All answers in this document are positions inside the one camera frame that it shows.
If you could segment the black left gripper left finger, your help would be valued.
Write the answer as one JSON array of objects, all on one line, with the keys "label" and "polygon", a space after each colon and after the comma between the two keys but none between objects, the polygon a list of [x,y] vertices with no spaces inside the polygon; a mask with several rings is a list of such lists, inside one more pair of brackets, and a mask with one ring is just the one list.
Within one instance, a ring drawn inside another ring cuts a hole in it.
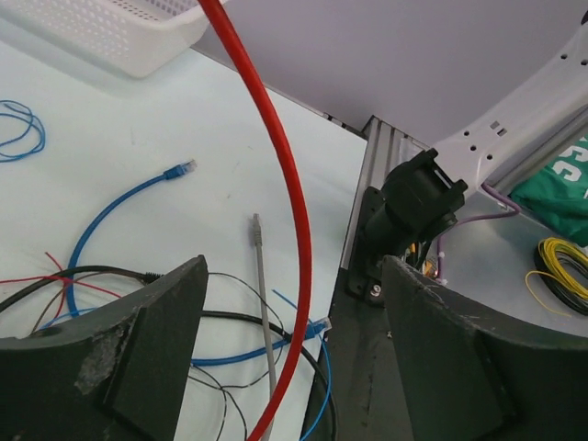
[{"label": "black left gripper left finger", "polygon": [[173,439],[208,278],[199,255],[78,318],[2,339],[2,439]]}]

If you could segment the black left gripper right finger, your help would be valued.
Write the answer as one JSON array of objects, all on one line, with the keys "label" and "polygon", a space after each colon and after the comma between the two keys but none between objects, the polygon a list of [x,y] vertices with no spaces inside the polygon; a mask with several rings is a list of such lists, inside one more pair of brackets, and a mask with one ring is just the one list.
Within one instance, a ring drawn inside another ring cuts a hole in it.
[{"label": "black left gripper right finger", "polygon": [[382,263],[392,342],[418,440],[584,440],[587,341]]}]

